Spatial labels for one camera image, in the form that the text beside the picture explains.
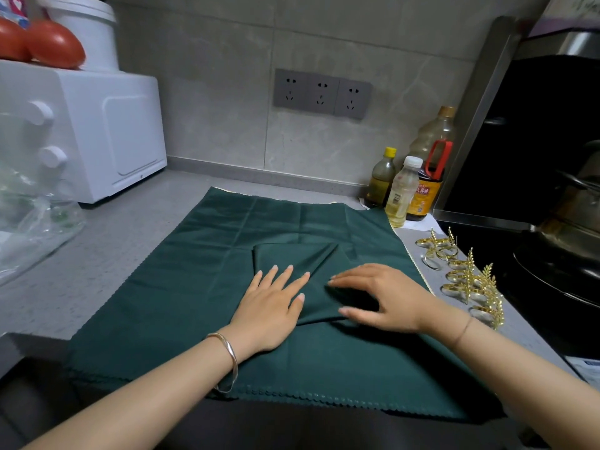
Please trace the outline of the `white paper sheet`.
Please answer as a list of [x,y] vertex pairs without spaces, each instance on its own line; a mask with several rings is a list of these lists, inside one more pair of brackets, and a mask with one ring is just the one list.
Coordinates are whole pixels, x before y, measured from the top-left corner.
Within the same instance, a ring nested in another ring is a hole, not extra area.
[[600,360],[575,356],[564,359],[583,380],[600,391]]

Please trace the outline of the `black wok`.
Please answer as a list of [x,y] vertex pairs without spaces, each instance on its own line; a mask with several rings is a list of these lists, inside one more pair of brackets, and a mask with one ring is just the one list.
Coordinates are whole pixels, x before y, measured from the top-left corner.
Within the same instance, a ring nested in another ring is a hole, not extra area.
[[517,265],[563,296],[600,310],[600,259],[560,248],[542,234],[522,232],[513,252]]

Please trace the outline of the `stainless steel pot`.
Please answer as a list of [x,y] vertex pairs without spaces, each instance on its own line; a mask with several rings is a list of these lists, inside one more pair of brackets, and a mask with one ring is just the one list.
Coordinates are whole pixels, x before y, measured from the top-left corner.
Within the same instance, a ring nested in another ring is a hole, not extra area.
[[536,241],[600,264],[600,139],[583,144],[554,175],[560,195],[536,227]]

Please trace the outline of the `person's left forearm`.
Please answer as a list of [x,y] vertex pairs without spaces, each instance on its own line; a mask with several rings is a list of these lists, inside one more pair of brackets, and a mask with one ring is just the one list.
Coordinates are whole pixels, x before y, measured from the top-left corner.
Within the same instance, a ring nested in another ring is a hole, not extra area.
[[210,335],[22,450],[153,450],[233,368],[223,341]]

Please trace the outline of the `yellow-capped oil bottle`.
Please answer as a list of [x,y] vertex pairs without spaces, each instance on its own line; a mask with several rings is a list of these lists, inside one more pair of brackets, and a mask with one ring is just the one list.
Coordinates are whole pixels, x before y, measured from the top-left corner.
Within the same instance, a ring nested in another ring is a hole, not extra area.
[[364,198],[364,205],[367,208],[384,207],[386,205],[392,182],[397,174],[394,163],[396,152],[396,148],[386,147],[382,159],[374,166]]

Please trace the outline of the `white-capped clear bottle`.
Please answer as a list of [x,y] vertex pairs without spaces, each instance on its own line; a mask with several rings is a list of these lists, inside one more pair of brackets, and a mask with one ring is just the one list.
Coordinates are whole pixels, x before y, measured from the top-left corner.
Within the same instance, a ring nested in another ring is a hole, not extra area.
[[419,171],[422,165],[422,158],[407,156],[401,171],[392,181],[385,206],[385,212],[392,228],[400,228],[406,221],[409,205],[419,186]]

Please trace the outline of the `person's left hand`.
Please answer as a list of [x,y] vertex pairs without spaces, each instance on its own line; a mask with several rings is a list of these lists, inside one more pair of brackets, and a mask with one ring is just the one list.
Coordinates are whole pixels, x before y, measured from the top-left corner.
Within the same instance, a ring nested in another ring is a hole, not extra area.
[[249,297],[244,294],[229,325],[221,329],[240,363],[257,353],[277,348],[294,330],[287,325],[288,309],[308,283],[310,272],[288,281],[286,296],[274,297],[273,281],[282,272],[274,265],[263,273],[259,288]]

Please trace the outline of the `grey wall socket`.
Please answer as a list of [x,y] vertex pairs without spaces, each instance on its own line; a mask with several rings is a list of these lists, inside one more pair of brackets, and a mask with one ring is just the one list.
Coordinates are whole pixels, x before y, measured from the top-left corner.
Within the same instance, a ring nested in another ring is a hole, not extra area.
[[335,100],[334,116],[363,120],[370,102],[373,85],[340,78]]
[[340,79],[321,74],[310,74],[307,87],[306,111],[333,115]]
[[277,68],[274,77],[274,107],[305,111],[308,107],[309,77],[307,72]]

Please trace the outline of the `large red-handled sauce bottle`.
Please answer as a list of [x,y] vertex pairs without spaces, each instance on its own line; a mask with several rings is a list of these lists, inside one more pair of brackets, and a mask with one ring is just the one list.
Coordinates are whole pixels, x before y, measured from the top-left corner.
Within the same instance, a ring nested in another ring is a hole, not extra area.
[[409,156],[422,159],[419,185],[407,210],[407,220],[421,221],[442,186],[446,164],[454,144],[456,107],[442,106],[435,119],[423,125],[409,146]]

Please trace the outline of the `dark green cloth napkin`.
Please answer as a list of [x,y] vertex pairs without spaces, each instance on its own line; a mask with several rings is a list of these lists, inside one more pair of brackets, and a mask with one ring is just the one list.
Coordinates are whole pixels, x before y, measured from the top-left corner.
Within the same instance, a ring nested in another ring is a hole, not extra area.
[[232,390],[212,397],[347,406],[463,423],[502,418],[503,407],[435,340],[382,332],[343,318],[341,306],[378,309],[331,276],[365,263],[425,281],[382,210],[305,204],[211,188],[72,337],[66,369],[81,385],[113,391],[227,325],[256,272],[305,272],[296,329],[242,363]]

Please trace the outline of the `clear plastic bag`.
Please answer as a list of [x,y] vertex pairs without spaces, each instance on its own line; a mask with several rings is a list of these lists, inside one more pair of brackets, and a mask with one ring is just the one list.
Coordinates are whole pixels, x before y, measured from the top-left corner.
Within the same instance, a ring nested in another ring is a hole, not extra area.
[[0,287],[71,241],[85,224],[69,192],[0,161]]

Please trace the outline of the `row of gold napkin rings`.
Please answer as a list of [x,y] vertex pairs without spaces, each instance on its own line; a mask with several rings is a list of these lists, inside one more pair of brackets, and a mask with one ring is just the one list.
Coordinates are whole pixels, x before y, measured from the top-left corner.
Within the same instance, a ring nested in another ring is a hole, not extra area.
[[431,229],[429,237],[417,239],[415,244],[426,249],[426,253],[421,257],[424,265],[435,271],[441,271],[444,266],[449,268],[445,274],[446,283],[440,286],[444,295],[467,305],[471,317],[494,331],[504,325],[505,297],[498,289],[491,263],[483,269],[478,269],[473,249],[469,250],[466,258],[459,258],[457,238],[450,228],[442,237],[438,237]]

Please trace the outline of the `pink printed packet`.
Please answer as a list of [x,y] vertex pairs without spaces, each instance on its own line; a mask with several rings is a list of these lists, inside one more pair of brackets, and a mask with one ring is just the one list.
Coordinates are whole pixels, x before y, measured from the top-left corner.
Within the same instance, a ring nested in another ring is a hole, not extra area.
[[27,28],[29,19],[25,0],[0,0],[0,18]]

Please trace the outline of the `white microwave oven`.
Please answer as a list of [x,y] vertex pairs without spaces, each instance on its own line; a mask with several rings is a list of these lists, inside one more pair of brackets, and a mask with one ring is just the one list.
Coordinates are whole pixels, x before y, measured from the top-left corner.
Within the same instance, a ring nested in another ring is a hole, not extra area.
[[158,82],[0,60],[0,161],[94,204],[167,166]]

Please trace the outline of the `person's right hand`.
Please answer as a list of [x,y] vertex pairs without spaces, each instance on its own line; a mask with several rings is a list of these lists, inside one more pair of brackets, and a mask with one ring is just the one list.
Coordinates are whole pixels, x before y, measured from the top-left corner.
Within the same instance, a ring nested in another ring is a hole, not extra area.
[[435,311],[446,303],[426,291],[403,272],[383,264],[363,264],[331,277],[329,287],[359,290],[378,303],[383,331],[423,333]]

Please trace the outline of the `black stove top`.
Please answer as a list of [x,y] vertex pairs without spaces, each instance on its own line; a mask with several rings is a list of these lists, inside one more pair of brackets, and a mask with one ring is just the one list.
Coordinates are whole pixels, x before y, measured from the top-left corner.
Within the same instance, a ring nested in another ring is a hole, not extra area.
[[538,282],[514,260],[521,233],[535,231],[437,222],[444,232],[451,229],[463,252],[473,249],[477,267],[492,264],[500,292],[558,354],[600,360],[600,310]]

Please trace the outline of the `red tomato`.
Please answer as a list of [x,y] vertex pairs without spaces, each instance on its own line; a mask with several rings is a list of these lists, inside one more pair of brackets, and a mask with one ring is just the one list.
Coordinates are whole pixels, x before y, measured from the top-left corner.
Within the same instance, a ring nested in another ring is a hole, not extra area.
[[65,26],[52,20],[37,20],[25,30],[25,43],[32,58],[60,69],[78,69],[86,61],[79,39]]
[[0,17],[0,59],[30,62],[32,55],[26,45],[25,29]]

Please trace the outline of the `white plastic bucket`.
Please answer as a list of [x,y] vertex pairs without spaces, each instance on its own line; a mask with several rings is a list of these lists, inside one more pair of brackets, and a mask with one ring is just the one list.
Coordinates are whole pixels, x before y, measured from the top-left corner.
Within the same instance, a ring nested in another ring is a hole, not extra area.
[[81,42],[86,60],[80,69],[118,73],[114,10],[101,0],[37,0],[54,22],[69,29]]

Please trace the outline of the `person's right forearm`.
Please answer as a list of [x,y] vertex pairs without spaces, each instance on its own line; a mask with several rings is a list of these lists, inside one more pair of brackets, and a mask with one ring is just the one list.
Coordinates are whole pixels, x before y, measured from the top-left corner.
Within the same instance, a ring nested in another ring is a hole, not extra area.
[[554,450],[600,450],[600,392],[446,304],[424,332],[472,370]]

